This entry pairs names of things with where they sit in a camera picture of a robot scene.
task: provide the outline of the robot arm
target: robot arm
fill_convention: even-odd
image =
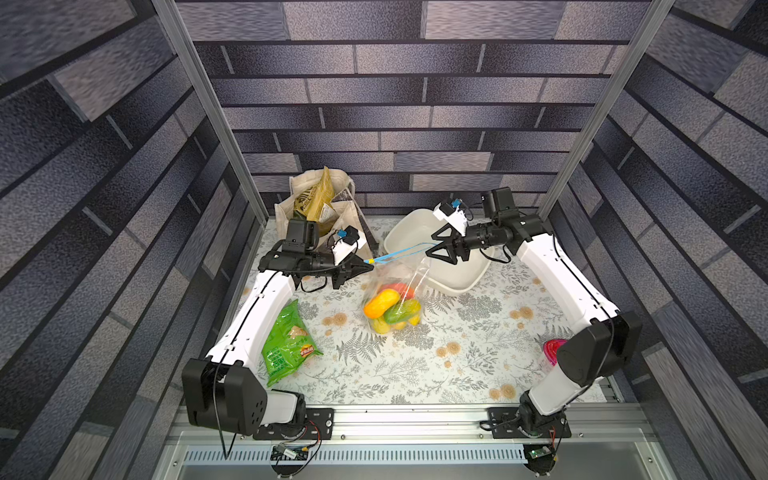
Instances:
[[[330,277],[338,289],[373,270],[356,255],[366,239],[353,227],[339,232],[332,252],[314,252],[317,241],[314,222],[290,220],[286,239],[262,257],[253,289],[221,340],[203,359],[187,362],[181,380],[190,424],[252,435],[260,425],[303,419],[301,396],[267,390],[256,375],[266,338],[305,275]]]
[[[640,334],[640,320],[633,313],[619,313],[571,262],[554,232],[536,215],[522,216],[508,188],[483,195],[485,216],[491,219],[454,228],[451,223],[432,235],[441,240],[427,256],[456,264],[469,259],[471,250],[504,245],[536,273],[563,309],[575,333],[558,350],[558,364],[520,398],[518,426],[531,436],[539,435],[564,416],[564,408],[592,383],[628,362]],[[457,211],[456,202],[451,206]],[[444,217],[451,214],[438,205]],[[448,236],[442,233],[449,231]]]

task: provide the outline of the white bowl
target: white bowl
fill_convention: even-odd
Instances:
[[[384,239],[384,250],[387,253],[394,253],[421,242],[435,243],[437,240],[432,239],[432,234],[443,225],[445,222],[435,218],[431,210],[425,208],[414,210],[392,228],[392,231]],[[485,251],[489,257],[493,257],[494,253],[495,247],[490,247]],[[424,257],[425,254],[417,253],[416,256]],[[470,251],[468,262],[458,259],[456,265],[434,259],[432,260],[432,267],[429,269],[427,284],[445,295],[459,296],[477,284],[490,264],[491,261],[477,250]]]

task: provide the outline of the metal vent grille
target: metal vent grille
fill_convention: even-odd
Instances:
[[[224,460],[220,448],[190,446],[185,465],[268,465],[271,445],[240,446]],[[281,464],[301,465],[280,459]],[[467,465],[527,463],[522,445],[323,445],[314,465]]]

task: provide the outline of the brick pattern wall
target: brick pattern wall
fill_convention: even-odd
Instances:
[[[535,211],[648,2],[182,2],[270,210],[296,172],[342,168],[367,214]]]
[[[678,0],[552,212],[678,478],[768,478],[768,3]]]
[[[150,478],[261,225],[149,0],[0,39],[0,477]]]

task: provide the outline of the clear plastic bag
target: clear plastic bag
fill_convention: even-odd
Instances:
[[[422,255],[376,264],[361,305],[373,332],[386,335],[421,322],[431,264],[432,259]]]

